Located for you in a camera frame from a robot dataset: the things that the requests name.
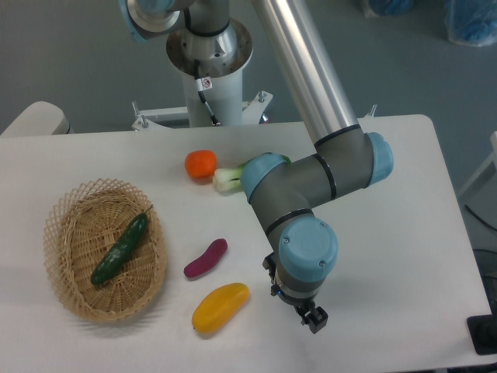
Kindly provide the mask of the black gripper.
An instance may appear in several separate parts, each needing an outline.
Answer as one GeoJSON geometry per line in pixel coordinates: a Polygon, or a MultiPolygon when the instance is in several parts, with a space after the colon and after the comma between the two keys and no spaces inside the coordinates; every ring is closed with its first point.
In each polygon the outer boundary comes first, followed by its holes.
{"type": "Polygon", "coordinates": [[[321,307],[315,307],[315,297],[321,285],[309,291],[296,291],[283,283],[276,268],[276,255],[269,254],[262,262],[271,279],[270,293],[278,296],[283,302],[292,305],[301,317],[301,324],[308,325],[312,333],[318,333],[328,322],[328,313],[321,307]]]}

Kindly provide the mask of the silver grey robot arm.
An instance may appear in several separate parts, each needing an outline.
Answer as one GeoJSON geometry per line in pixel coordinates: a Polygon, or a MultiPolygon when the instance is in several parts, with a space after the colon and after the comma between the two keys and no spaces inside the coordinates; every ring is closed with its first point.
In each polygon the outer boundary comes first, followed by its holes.
{"type": "MultiPolygon", "coordinates": [[[[292,305],[313,333],[328,321],[315,296],[335,265],[338,243],[314,208],[386,179],[391,148],[362,130],[308,8],[301,1],[256,1],[315,153],[286,163],[266,153],[243,169],[242,189],[273,251],[264,259],[271,293],[292,305]]],[[[255,124],[262,111],[242,103],[242,71],[252,56],[248,30],[226,1],[122,1],[135,40],[166,36],[182,76],[191,127],[255,124]]]]}

